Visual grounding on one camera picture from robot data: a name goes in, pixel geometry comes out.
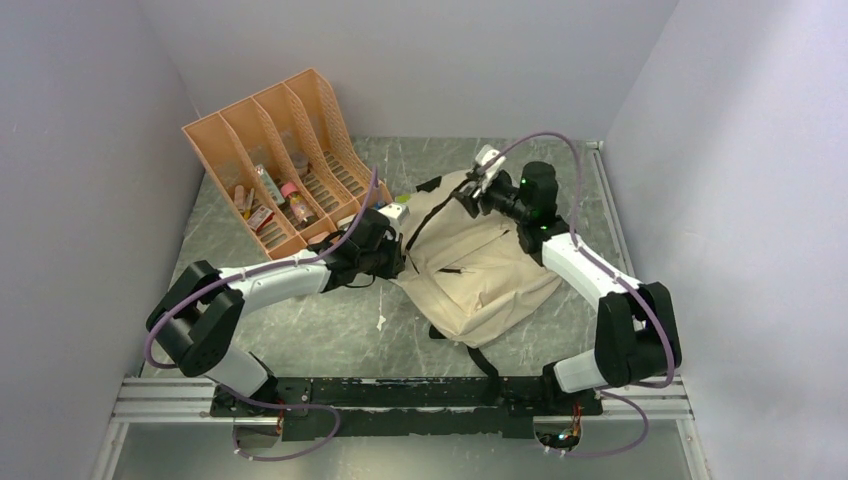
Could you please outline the beige canvas backpack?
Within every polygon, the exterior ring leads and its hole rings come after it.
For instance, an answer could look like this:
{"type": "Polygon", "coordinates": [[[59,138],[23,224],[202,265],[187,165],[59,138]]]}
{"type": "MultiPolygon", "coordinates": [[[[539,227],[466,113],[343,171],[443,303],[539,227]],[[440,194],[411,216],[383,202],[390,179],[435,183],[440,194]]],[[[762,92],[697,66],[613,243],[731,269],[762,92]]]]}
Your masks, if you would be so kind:
{"type": "Polygon", "coordinates": [[[462,171],[432,178],[406,201],[405,268],[395,283],[437,333],[467,347],[489,379],[483,398],[490,402],[502,382],[480,347],[531,315],[562,281],[522,251],[511,219],[497,212],[472,218],[451,199],[464,178],[462,171]]]}

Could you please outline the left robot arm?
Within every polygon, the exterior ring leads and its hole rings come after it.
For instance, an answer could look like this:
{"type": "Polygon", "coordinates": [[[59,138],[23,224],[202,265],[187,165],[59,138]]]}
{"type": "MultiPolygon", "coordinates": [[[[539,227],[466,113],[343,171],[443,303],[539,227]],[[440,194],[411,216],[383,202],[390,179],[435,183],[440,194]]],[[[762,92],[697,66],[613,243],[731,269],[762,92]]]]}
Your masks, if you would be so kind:
{"type": "Polygon", "coordinates": [[[146,344],[158,344],[184,376],[211,379],[236,392],[249,414],[264,415],[278,401],[278,381],[255,355],[233,346],[240,320],[290,298],[396,278],[408,215],[399,203],[368,208],[345,229],[281,260],[220,269],[195,262],[148,317],[146,344]]]}

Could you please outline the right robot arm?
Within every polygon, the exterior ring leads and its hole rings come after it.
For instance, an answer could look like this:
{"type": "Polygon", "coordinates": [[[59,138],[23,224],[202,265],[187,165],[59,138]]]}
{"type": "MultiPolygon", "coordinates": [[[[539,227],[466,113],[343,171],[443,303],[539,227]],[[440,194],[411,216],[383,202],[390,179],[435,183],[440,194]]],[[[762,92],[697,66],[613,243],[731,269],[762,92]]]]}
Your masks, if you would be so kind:
{"type": "Polygon", "coordinates": [[[682,354],[669,290],[642,283],[598,256],[558,213],[552,165],[526,164],[518,180],[498,168],[474,169],[451,196],[471,217],[497,212],[516,224],[522,251],[557,274],[597,314],[594,345],[551,363],[539,391],[542,406],[562,414],[578,392],[602,387],[668,386],[682,354]]]}

